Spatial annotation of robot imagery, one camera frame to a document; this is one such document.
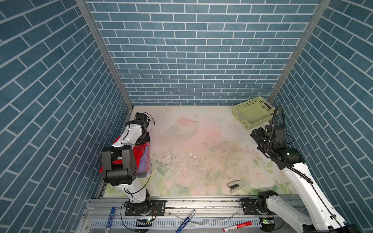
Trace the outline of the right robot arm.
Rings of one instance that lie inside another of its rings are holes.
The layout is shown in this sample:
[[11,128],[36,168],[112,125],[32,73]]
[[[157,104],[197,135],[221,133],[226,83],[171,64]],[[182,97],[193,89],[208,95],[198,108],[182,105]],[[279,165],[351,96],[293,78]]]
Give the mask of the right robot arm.
[[286,175],[295,187],[308,215],[286,203],[275,191],[260,192],[256,207],[262,214],[274,213],[298,233],[358,233],[323,194],[300,152],[288,146],[285,127],[267,125],[252,131],[258,149]]

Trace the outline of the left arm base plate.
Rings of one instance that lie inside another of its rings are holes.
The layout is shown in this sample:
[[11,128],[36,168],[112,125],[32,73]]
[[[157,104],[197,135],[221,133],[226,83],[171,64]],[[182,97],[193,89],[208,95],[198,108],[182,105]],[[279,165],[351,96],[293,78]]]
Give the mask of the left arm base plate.
[[165,200],[151,200],[150,203],[148,201],[142,203],[130,203],[127,204],[125,208],[125,216],[150,216],[157,215],[163,216],[166,209],[166,201]]

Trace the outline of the red t-shirt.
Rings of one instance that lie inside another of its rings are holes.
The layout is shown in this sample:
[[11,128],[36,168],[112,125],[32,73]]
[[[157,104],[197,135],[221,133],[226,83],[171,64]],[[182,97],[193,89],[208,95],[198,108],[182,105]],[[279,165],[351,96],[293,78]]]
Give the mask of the red t-shirt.
[[[150,172],[150,162],[151,160],[148,158],[148,155],[150,153],[150,135],[147,134],[144,140],[136,146],[133,146],[133,153],[135,157],[135,161],[137,164],[137,176],[140,178],[146,177],[146,175]],[[105,150],[110,149],[110,155],[111,155],[111,162],[112,162],[112,168],[120,168],[122,169],[122,152],[120,151],[120,148],[123,147],[123,145],[120,145],[119,147],[105,147],[103,148],[102,152]]]

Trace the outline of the pale green plastic basket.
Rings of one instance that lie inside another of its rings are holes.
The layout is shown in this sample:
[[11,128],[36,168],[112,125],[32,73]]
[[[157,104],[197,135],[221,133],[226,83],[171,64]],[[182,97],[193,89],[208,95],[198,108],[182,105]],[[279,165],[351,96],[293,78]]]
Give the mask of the pale green plastic basket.
[[246,129],[258,127],[272,119],[275,107],[262,97],[256,97],[233,107],[233,116]]

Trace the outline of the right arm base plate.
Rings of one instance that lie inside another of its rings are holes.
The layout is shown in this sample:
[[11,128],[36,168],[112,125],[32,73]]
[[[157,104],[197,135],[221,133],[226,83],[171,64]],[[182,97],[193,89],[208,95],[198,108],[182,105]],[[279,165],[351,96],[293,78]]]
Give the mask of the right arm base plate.
[[250,198],[242,198],[239,200],[245,215],[261,215],[257,210],[256,200]]

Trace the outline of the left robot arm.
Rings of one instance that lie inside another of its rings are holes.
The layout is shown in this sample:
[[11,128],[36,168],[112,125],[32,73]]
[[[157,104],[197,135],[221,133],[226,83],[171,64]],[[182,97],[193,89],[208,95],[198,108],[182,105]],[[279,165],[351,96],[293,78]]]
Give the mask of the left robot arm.
[[133,120],[124,124],[123,134],[101,152],[103,180],[127,195],[129,215],[144,216],[152,211],[146,185],[137,179],[151,176],[151,140],[147,130],[150,123],[155,122],[146,112],[137,112]]

